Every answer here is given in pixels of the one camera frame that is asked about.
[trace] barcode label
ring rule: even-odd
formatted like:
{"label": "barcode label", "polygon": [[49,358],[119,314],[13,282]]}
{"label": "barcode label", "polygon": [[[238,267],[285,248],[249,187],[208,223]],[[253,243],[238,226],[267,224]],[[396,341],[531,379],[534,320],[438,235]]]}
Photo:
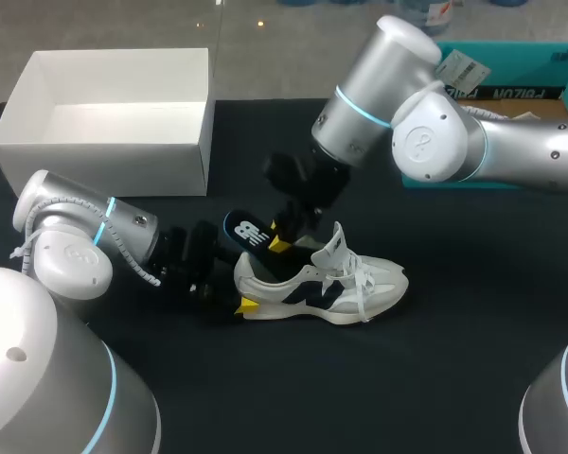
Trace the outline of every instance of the barcode label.
{"label": "barcode label", "polygon": [[456,80],[454,81],[453,85],[458,85],[459,82],[462,82],[463,80],[465,80],[465,78],[469,75],[469,73],[470,73],[471,71],[473,71],[473,68],[475,68],[475,66],[476,66],[475,61],[472,61],[472,62],[470,63],[470,65],[469,65],[467,68],[465,68],[465,71],[463,71],[463,72],[461,73],[461,75],[460,75],[458,78],[456,78]]}
{"label": "barcode label", "polygon": [[435,74],[445,84],[468,94],[488,77],[490,69],[455,49],[440,63]]}

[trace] shoelace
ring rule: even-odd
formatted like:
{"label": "shoelace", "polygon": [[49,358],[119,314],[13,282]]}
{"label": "shoelace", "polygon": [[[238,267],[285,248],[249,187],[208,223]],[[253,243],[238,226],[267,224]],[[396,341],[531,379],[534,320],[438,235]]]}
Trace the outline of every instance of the shoelace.
{"label": "shoelace", "polygon": [[327,274],[332,280],[343,280],[350,276],[354,276],[356,281],[356,297],[358,300],[358,312],[363,322],[368,322],[366,312],[364,310],[364,294],[370,294],[375,289],[375,278],[372,276],[368,267],[362,263],[362,259],[353,251],[349,251],[349,259],[343,262],[337,271],[343,275],[336,276]]}

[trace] label sticker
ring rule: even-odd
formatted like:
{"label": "label sticker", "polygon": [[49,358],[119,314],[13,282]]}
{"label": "label sticker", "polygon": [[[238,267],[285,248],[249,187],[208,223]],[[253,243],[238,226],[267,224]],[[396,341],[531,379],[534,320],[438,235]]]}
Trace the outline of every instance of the label sticker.
{"label": "label sticker", "polygon": [[426,26],[444,26],[453,18],[453,1],[433,3],[429,6]]}
{"label": "label sticker", "polygon": [[471,93],[490,72],[490,68],[455,49],[440,63],[435,75],[446,85],[463,93]]}

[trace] sneaker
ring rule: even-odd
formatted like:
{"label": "sneaker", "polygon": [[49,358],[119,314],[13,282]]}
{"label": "sneaker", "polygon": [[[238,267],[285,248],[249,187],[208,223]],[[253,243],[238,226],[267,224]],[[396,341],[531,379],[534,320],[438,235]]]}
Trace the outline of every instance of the sneaker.
{"label": "sneaker", "polygon": [[254,309],[243,312],[244,318],[314,315],[334,324],[368,322],[395,305],[408,288],[400,265],[348,249],[339,222],[328,244],[311,255],[311,263],[292,279],[278,282],[249,253],[242,253],[234,278],[246,306]]}

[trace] shoe sole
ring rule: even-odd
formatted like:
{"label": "shoe sole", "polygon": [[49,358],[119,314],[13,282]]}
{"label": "shoe sole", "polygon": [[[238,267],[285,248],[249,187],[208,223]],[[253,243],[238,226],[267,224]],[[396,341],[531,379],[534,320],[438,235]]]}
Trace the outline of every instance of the shoe sole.
{"label": "shoe sole", "polygon": [[[373,317],[382,314],[385,310],[391,309],[399,302],[399,300],[402,299],[404,294],[405,292],[402,293],[396,301],[387,306],[379,306],[374,309],[367,310],[366,318],[372,319]],[[295,317],[297,315],[312,315],[314,317],[320,317],[332,324],[354,324],[362,321],[360,314],[342,314],[340,312],[330,312],[318,307],[305,306],[302,304],[286,305],[284,303],[262,303],[259,305],[257,311],[244,314],[244,319],[281,320]]]}

